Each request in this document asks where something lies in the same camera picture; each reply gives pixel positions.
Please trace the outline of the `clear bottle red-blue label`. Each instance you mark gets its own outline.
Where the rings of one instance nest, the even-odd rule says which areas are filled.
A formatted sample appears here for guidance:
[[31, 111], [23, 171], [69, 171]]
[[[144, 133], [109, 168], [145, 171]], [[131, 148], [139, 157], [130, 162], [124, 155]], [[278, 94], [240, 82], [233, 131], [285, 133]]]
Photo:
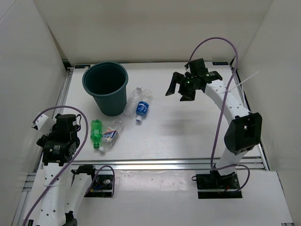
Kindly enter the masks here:
[[106, 128], [105, 132], [102, 134], [101, 146], [99, 150], [101, 152], [107, 152], [112, 149], [116, 141], [119, 139], [120, 134], [123, 132], [124, 124], [122, 120], [114, 120]]

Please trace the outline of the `clear bottle blue label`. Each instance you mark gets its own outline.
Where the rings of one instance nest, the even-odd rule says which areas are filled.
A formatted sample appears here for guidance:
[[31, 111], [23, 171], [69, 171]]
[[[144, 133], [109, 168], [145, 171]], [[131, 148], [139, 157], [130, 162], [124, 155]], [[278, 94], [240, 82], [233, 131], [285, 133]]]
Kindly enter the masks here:
[[150, 89], [144, 89], [142, 92], [142, 99], [139, 101], [136, 108], [136, 122], [141, 123], [147, 116], [150, 104], [153, 100], [153, 92]]

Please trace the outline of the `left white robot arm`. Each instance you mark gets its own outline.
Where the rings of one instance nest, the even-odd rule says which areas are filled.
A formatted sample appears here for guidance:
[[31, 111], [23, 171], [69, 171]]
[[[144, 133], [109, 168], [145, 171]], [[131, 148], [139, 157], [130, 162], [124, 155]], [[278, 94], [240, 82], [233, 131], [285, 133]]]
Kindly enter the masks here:
[[87, 189], [99, 182], [93, 165], [71, 169], [71, 160], [80, 145], [77, 116], [58, 114], [55, 118], [52, 128], [37, 141], [43, 151], [43, 193], [25, 217], [34, 226], [76, 226]]

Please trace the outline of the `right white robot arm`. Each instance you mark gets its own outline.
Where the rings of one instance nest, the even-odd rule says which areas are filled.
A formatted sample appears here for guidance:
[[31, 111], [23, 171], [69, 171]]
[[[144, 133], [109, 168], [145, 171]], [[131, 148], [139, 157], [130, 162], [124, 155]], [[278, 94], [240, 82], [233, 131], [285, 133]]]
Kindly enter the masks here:
[[229, 127], [224, 135], [225, 150], [217, 163], [211, 163], [209, 184], [223, 188], [230, 184], [235, 168], [245, 154], [259, 144], [261, 139], [262, 116], [252, 113], [227, 90], [222, 76], [209, 71], [203, 59], [186, 64], [184, 74], [174, 72], [166, 96], [175, 93], [179, 85], [181, 101], [193, 101], [196, 91], [203, 91], [219, 107]]

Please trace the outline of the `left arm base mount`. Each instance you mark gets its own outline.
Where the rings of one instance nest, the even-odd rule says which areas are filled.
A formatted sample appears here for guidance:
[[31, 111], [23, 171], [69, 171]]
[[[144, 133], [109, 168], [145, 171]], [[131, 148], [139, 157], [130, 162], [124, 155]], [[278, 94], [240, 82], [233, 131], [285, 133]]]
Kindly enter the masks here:
[[[100, 171], [108, 168], [111, 174], [101, 174]], [[85, 192], [85, 197], [112, 198], [115, 193], [115, 171], [112, 166], [104, 165], [100, 169], [94, 170], [91, 185]]]

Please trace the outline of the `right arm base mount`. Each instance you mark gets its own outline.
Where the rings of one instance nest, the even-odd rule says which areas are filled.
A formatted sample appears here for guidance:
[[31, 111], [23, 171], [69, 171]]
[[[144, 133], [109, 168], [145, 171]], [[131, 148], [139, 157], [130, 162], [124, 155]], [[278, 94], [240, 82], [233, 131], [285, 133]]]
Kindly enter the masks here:
[[217, 171], [209, 174], [196, 174], [191, 180], [197, 183], [199, 199], [240, 199], [242, 198], [237, 174], [220, 176]]

